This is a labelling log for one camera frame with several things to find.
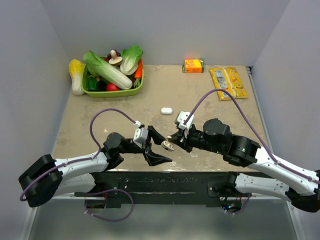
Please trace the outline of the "beige small charging case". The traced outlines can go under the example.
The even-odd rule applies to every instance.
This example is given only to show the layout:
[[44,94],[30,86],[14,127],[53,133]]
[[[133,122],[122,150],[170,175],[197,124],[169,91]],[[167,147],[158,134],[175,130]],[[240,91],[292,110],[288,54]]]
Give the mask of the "beige small charging case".
[[175,145],[169,141],[171,138],[171,136],[167,136],[161,143],[162,148],[169,152],[173,152],[176,149]]

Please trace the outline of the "white oval charging case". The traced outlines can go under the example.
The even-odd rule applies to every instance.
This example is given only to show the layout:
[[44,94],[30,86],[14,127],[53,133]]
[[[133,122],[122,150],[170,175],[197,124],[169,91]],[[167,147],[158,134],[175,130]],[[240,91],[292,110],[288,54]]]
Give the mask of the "white oval charging case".
[[172,115],[172,114],[173,114],[173,109],[170,108],[170,107],[162,107],[162,108],[160,109],[160,113],[161,113],[162,115]]

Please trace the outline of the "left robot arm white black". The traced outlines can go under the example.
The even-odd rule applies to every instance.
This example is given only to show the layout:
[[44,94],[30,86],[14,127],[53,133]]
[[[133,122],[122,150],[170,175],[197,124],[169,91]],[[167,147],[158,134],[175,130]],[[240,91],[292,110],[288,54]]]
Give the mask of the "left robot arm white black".
[[94,173],[116,168],[124,161],[123,154],[141,154],[151,167],[170,163],[172,159],[152,151],[152,144],[162,145],[165,140],[153,126],[148,126],[137,128],[133,138],[112,132],[100,150],[88,155],[65,159],[43,155],[18,178],[20,200],[35,208],[54,196],[72,192],[99,196],[104,184],[94,179]]

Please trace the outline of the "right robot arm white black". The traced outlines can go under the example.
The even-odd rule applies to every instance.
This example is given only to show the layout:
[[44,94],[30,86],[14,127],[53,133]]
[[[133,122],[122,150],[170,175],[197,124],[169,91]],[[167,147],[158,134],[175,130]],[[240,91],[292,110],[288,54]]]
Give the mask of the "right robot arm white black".
[[222,155],[224,161],[237,167],[256,170],[265,177],[228,172],[223,183],[213,189],[224,196],[262,194],[290,202],[299,210],[316,213],[320,209],[320,172],[295,166],[259,143],[232,134],[230,127],[217,118],[206,121],[203,130],[177,126],[168,141],[186,152],[193,148]]

